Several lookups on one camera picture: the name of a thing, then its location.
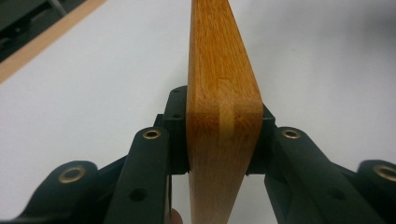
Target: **finger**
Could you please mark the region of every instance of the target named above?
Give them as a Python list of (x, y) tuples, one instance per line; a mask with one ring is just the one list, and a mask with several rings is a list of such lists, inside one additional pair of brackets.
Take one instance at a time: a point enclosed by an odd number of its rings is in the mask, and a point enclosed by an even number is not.
[(178, 213), (177, 210), (172, 208), (172, 224), (183, 224), (183, 220), (181, 219), (181, 215)]

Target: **screw hole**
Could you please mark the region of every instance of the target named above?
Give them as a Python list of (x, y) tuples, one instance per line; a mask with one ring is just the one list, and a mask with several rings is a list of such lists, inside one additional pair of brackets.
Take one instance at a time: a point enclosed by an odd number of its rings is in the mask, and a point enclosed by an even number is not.
[(129, 198), (134, 202), (142, 202), (148, 196), (146, 189), (134, 189), (130, 194)]
[(143, 133), (143, 137), (145, 137), (146, 139), (156, 139), (159, 136), (161, 136), (161, 132), (158, 130), (148, 130)]
[(335, 200), (344, 201), (347, 197), (340, 189), (331, 188), (327, 190), (327, 193)]
[(381, 177), (396, 182), (396, 169), (394, 169), (393, 167), (379, 164), (374, 167), (374, 171)]
[(69, 184), (80, 180), (85, 175), (85, 168), (83, 166), (74, 166), (65, 169), (59, 175), (59, 182), (63, 184)]
[(287, 130), (283, 131), (282, 134), (283, 134), (283, 136), (285, 136), (287, 138), (291, 138), (291, 139), (298, 139), (301, 137), (301, 135), (298, 132), (296, 132), (292, 129), (287, 129)]

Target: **white table surface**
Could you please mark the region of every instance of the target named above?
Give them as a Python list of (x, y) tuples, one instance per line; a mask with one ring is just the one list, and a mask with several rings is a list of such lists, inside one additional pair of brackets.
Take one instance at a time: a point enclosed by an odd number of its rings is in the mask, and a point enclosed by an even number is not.
[[(308, 133), (356, 170), (396, 162), (396, 2), (232, 0), (278, 126)], [(187, 84), (191, 1), (105, 2), (0, 85), (0, 219), (15, 217), (68, 161), (99, 168)], [(247, 177), (229, 223), (276, 223), (263, 176)], [(188, 178), (174, 207), (190, 222)]]

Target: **black mechanical part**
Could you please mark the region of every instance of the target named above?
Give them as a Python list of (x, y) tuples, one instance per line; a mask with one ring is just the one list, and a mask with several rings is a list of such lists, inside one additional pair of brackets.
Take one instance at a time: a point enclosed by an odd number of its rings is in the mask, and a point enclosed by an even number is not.
[[(187, 87), (171, 91), (154, 127), (136, 134), (128, 156), (97, 171), (88, 161), (55, 169), (15, 223), (170, 221), (171, 175), (189, 171)], [(277, 128), (264, 107), (247, 175), (265, 174), (278, 223), (396, 223), (396, 166), (364, 161), (357, 173), (331, 163), (309, 137)]]
[(2, 223), (84, 223), (95, 202), (98, 176), (89, 161), (59, 166), (37, 188), (19, 217)]
[(186, 103), (187, 86), (171, 90), (165, 112), (163, 113), (163, 120), (158, 125), (164, 127), (170, 135), (172, 175), (184, 175), (190, 170), (187, 157)]
[(302, 131), (277, 129), (272, 150), (265, 185), (278, 223), (385, 223)]
[(169, 134), (163, 128), (138, 132), (122, 168), (105, 223), (170, 221)]
[(356, 174), (357, 189), (388, 223), (396, 223), (396, 165), (364, 161)]

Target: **wood grain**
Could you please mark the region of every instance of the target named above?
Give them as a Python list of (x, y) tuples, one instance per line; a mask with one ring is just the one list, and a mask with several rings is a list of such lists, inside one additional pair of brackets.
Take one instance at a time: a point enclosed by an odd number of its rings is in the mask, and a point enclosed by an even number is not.
[(0, 63), (0, 84), (20, 68), (29, 63), (37, 54), (82, 21), (106, 0), (87, 0), (53, 24), (47, 31), (33, 39)]
[(191, 220), (227, 223), (262, 126), (262, 98), (227, 0), (192, 0)]

